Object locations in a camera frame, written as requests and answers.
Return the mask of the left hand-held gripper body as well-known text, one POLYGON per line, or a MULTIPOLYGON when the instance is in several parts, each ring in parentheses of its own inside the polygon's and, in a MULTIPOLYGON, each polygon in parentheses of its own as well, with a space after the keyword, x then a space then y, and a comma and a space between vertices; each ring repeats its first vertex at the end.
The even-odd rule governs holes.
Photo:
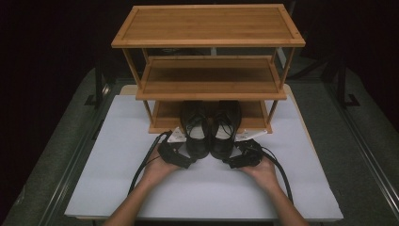
POLYGON ((166 137, 159 144, 158 153, 161 158, 172 165, 188 169, 192 159, 179 153, 179 149, 185 144, 186 139, 180 131, 171 130, 165 132, 166 137))

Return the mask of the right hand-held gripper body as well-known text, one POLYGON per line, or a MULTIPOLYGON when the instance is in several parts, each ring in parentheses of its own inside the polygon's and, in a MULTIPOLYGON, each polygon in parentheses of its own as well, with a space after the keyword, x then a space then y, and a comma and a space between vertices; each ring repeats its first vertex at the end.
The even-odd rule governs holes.
POLYGON ((238 134, 235 137, 234 147, 240 154, 230 157, 228 165, 232 169, 257 166, 263 159, 263 149, 255 140, 255 137, 265 135, 266 133, 266 130, 245 130, 243 133, 238 134))

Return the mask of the black leather shoe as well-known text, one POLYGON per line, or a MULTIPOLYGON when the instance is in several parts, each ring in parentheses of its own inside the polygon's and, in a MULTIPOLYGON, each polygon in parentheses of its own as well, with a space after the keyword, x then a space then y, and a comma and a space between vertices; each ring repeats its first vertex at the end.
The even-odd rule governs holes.
POLYGON ((242 113, 238 101, 220 101, 211 126, 211 155, 216 159, 231 156, 242 113))
POLYGON ((209 127, 202 101, 184 101, 181 125, 186 137, 186 149, 191 158, 202 159, 209 153, 209 127))

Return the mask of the wooden three-tier shoe rack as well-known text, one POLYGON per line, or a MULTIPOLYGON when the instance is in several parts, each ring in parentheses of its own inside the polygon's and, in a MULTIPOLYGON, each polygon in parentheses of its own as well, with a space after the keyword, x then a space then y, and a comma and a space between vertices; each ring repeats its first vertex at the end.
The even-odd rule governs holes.
MULTIPOLYGON (((132 64, 131 50, 164 48, 270 48, 278 52, 305 41, 282 4, 135 6, 112 41, 132 64)), ((151 56, 134 73, 136 99, 152 133, 180 124, 182 101, 203 101, 210 115, 219 100, 242 106, 241 132, 270 132, 278 102, 286 99, 287 71, 275 54, 264 56, 151 56)))

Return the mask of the person's left hand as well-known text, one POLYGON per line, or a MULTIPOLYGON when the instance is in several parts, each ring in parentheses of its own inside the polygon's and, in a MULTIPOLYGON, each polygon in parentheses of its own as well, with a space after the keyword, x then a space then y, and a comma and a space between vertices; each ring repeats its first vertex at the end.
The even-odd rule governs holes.
POLYGON ((154 188, 178 169, 179 167, 165 162, 159 152, 154 150, 146 164, 140 183, 147 188, 154 188))

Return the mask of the person's right hand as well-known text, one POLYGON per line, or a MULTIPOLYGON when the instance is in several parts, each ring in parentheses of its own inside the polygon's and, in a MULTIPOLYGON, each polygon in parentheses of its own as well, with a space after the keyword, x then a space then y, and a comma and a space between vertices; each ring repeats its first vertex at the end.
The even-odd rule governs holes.
POLYGON ((265 192, 274 192, 279 188, 275 166, 266 157, 257 166, 242 167, 241 171, 252 177, 256 184, 265 192))

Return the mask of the white table cover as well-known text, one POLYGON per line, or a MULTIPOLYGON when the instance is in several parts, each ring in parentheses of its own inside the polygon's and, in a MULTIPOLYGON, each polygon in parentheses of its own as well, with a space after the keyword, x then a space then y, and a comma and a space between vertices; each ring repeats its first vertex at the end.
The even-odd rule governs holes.
MULTIPOLYGON (((155 136, 142 103, 133 95, 114 98, 66 208, 69 217, 106 218, 126 198, 138 166, 155 136)), ((310 221, 342 218, 327 177, 293 99, 277 106, 273 132, 257 137, 285 171, 282 185, 292 189, 294 205, 310 221)), ((172 173, 147 198, 143 219, 269 220, 270 200, 254 181, 212 156, 172 173)))

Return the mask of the black metal stand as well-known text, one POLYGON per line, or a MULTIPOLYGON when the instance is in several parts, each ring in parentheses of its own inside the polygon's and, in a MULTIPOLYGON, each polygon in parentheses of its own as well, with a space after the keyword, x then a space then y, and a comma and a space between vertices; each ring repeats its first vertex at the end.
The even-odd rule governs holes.
POLYGON ((346 94, 346 66, 344 59, 341 58, 338 64, 337 72, 337 100, 342 108, 347 108, 348 106, 359 106, 359 101, 354 94, 346 94))
POLYGON ((104 99, 104 89, 106 87, 106 79, 104 78, 104 60, 97 59, 94 67, 94 87, 95 92, 89 95, 85 101, 85 105, 92 105, 95 109, 99 108, 104 99))

